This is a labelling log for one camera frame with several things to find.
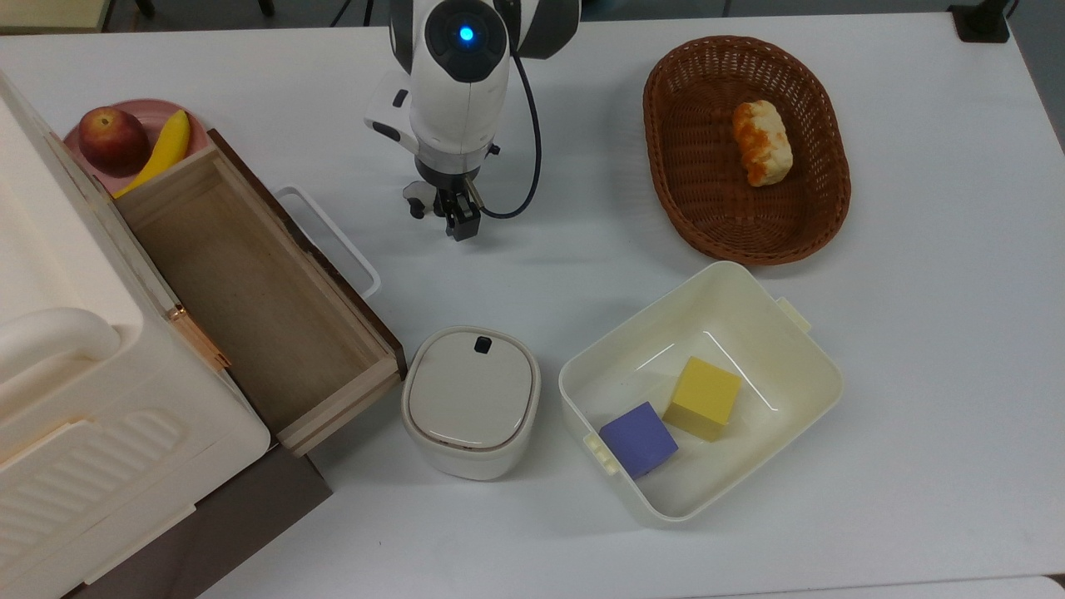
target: yellow banana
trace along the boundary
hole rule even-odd
[[[163,130],[159,132],[159,141],[151,150],[151,157],[141,169],[141,173],[130,181],[130,184],[122,188],[115,194],[115,199],[129,193],[148,179],[174,166],[185,157],[189,150],[189,136],[192,128],[189,126],[189,115],[185,111],[179,110],[166,119]]]

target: brown wicker basket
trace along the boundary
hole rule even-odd
[[[783,181],[747,182],[732,115],[769,100],[794,164]],[[814,74],[772,44],[714,36],[655,65],[643,88],[651,176],[673,226],[714,258],[783,264],[809,256],[847,216],[850,171],[832,102]]]

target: bread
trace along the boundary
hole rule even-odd
[[[791,145],[776,108],[766,100],[744,102],[733,113],[733,135],[739,144],[747,182],[771,185],[791,169]]]

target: blue block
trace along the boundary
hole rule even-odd
[[[673,436],[646,402],[600,428],[600,437],[633,479],[661,466],[677,450]]]

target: red apple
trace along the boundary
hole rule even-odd
[[[89,164],[112,177],[140,173],[151,156],[141,122],[114,107],[93,109],[81,117],[78,147]]]

